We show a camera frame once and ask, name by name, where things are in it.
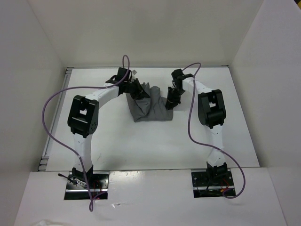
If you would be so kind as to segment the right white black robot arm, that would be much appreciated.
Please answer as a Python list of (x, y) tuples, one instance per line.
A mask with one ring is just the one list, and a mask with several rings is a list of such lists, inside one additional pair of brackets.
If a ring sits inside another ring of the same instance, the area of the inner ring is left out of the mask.
[(223, 149), (222, 126), (226, 118), (226, 110), (222, 91), (206, 87), (192, 77), (180, 76), (173, 79), (173, 86), (168, 88), (166, 108), (171, 110), (181, 103), (184, 92), (195, 94), (198, 99), (198, 119), (206, 129), (211, 151), (206, 165), (206, 179), (211, 185), (217, 185), (226, 175), (228, 166)]

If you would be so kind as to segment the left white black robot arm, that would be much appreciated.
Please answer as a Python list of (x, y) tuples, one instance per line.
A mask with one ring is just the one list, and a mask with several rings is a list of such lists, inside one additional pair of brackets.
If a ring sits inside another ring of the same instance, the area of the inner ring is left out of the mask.
[(72, 168), (72, 175), (83, 188), (89, 188), (93, 182), (93, 163), (91, 159), (92, 135), (96, 131), (99, 109), (110, 100), (123, 93), (133, 100), (150, 99), (150, 92), (145, 90), (138, 79), (124, 81), (119, 85), (112, 79), (107, 80), (104, 89), (99, 89), (86, 96), (76, 95), (73, 98), (67, 124), (74, 138), (74, 150), (78, 160)]

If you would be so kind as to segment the grey pleated skirt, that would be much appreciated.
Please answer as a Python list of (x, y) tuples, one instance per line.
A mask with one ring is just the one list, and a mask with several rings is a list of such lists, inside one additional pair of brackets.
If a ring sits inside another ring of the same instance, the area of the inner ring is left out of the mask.
[(143, 83), (142, 88), (150, 96), (134, 100), (130, 94), (126, 94), (127, 104), (134, 122), (142, 121), (171, 121), (173, 110), (167, 110), (166, 98), (161, 96), (158, 86), (150, 86)]

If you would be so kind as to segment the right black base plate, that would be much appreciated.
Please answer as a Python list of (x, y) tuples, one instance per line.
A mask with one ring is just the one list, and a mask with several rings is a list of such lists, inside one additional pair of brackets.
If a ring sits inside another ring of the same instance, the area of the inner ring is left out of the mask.
[(191, 180), (194, 198), (223, 197), (223, 193), (229, 197), (236, 195), (230, 170), (226, 176), (218, 179), (210, 179), (205, 169), (193, 170)]

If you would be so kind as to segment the aluminium frame rail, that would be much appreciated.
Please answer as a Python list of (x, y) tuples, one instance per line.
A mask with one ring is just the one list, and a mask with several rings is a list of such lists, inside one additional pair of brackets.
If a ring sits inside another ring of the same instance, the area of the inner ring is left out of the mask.
[[(63, 80), (63, 84), (62, 84), (61, 89), (65, 89), (65, 88), (68, 87), (72, 71), (73, 71), (73, 67), (67, 67), (66, 68), (65, 75), (64, 75), (64, 80)], [(51, 122), (50, 127), (49, 127), (49, 132), (51, 134), (56, 132), (57, 125), (58, 125), (58, 118), (59, 118), (61, 110), (62, 110), (63, 100), (65, 98), (65, 93), (64, 92), (59, 93), (58, 95), (56, 95), (56, 97), (53, 98), (53, 100), (55, 98), (57, 99), (56, 108), (55, 108), (55, 111), (54, 111), (52, 122)], [(52, 147), (53, 147), (53, 143), (54, 143), (53, 139), (50, 136), (48, 136), (47, 140), (46, 140), (46, 143), (45, 143), (45, 146), (44, 146), (44, 150), (43, 150), (40, 162), (39, 162), (39, 166), (38, 166), (38, 170), (37, 170), (38, 172), (45, 172), (46, 171), (47, 165), (48, 165), (48, 160), (49, 160), (50, 155), (51, 155), (51, 150), (52, 150)]]

